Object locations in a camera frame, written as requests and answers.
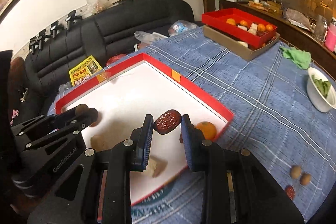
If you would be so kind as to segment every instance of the red box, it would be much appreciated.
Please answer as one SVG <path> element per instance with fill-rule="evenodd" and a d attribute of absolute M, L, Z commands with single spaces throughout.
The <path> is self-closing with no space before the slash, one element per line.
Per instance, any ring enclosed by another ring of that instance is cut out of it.
<path fill-rule="evenodd" d="M 243 12 L 236 8 L 223 9 L 215 12 L 208 12 L 202 15 L 202 22 L 208 24 L 209 26 L 226 32 L 230 35 L 233 35 L 239 38 L 241 41 L 246 42 L 256 48 L 259 48 L 261 45 L 271 40 L 277 32 L 277 27 L 273 24 L 273 30 L 267 32 L 263 36 L 259 37 L 253 35 L 247 31 L 244 31 L 236 26 L 226 23 L 228 18 L 233 18 L 236 23 L 239 23 L 241 20 L 245 20 L 248 23 L 248 26 L 251 26 L 252 23 L 264 24 L 265 26 L 270 24 L 269 22 L 253 16 L 249 13 Z"/>

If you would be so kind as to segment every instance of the yellow flyer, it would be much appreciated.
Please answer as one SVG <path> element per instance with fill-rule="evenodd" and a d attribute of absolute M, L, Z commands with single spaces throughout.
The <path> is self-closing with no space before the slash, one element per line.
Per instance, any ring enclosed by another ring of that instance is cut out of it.
<path fill-rule="evenodd" d="M 90 78 L 91 75 L 100 70 L 101 66 L 95 60 L 95 58 L 90 55 L 82 63 L 69 70 L 72 86 L 76 86 L 85 82 L 88 78 Z"/>

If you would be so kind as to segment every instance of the green leafy vegetable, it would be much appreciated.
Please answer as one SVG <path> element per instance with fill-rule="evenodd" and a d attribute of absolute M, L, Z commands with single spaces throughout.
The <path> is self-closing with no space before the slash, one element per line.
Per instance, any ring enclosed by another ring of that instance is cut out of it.
<path fill-rule="evenodd" d="M 323 81 L 322 79 L 316 79 L 315 75 L 312 75 L 311 78 L 323 97 L 327 98 L 331 83 L 329 81 Z"/>

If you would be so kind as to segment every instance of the metal bolt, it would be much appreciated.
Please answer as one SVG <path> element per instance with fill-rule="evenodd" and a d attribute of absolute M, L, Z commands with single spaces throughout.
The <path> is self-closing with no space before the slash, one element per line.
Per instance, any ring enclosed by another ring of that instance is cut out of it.
<path fill-rule="evenodd" d="M 87 156 L 87 157 L 92 156 L 94 153 L 95 153 L 95 151 L 92 148 L 86 149 L 85 152 L 84 152 L 85 156 Z"/>
<path fill-rule="evenodd" d="M 246 149 L 246 148 L 243 148 L 242 150 L 240 150 L 240 153 L 243 155 L 243 156 L 249 156 L 251 154 L 250 150 Z"/>
<path fill-rule="evenodd" d="M 133 144 L 133 141 L 131 139 L 125 140 L 124 145 L 125 146 L 131 146 Z"/>
<path fill-rule="evenodd" d="M 212 144 L 211 140 L 202 140 L 202 145 L 204 146 L 210 146 Z"/>

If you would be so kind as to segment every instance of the plaid tablecloth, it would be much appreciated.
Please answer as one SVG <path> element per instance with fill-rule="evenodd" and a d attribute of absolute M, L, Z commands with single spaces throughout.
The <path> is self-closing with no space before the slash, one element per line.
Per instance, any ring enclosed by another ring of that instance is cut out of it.
<path fill-rule="evenodd" d="M 204 37 L 198 28 L 155 42 L 140 52 L 181 73 L 235 114 L 217 142 L 230 150 L 251 150 L 283 188 L 293 185 L 294 203 L 307 221 L 336 180 L 336 111 L 315 109 L 306 92 L 307 71 L 283 58 L 280 46 L 286 47 L 280 41 L 246 62 Z M 311 174 L 307 186 L 291 179 L 292 165 Z M 203 184 L 202 174 L 186 170 L 176 181 L 133 206 L 133 223 L 199 223 Z"/>

